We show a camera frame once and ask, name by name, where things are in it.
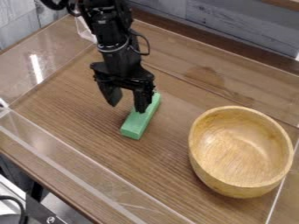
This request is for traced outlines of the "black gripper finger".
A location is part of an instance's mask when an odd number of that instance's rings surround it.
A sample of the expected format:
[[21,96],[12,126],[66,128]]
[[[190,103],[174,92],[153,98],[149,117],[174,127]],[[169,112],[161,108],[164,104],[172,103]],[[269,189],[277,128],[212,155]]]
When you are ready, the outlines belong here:
[[106,103],[112,107],[114,107],[122,98],[122,92],[121,92],[120,87],[116,87],[110,83],[105,83],[101,81],[97,82],[97,87],[98,87],[98,90],[100,90],[105,100],[106,100]]
[[153,90],[152,89],[137,89],[133,91],[134,96],[134,111],[137,113],[144,113],[148,106],[152,103],[153,97]]

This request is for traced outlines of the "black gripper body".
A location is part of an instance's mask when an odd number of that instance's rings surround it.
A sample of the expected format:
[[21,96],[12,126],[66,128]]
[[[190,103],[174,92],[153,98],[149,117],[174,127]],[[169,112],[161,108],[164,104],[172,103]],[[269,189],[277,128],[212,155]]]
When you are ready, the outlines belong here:
[[92,62],[94,81],[110,83],[132,92],[137,89],[154,91],[154,76],[141,66],[141,55],[132,49],[101,51],[102,60]]

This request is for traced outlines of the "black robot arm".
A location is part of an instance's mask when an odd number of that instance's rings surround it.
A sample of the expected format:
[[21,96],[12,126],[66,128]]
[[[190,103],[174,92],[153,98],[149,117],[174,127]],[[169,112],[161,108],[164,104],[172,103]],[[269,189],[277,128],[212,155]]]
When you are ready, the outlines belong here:
[[52,10],[65,9],[73,17],[82,17],[96,37],[102,61],[92,62],[94,82],[106,100],[114,107],[122,98],[122,89],[133,93],[134,111],[144,113],[154,94],[154,76],[142,68],[137,38],[146,41],[130,25],[132,11],[124,0],[41,0]]

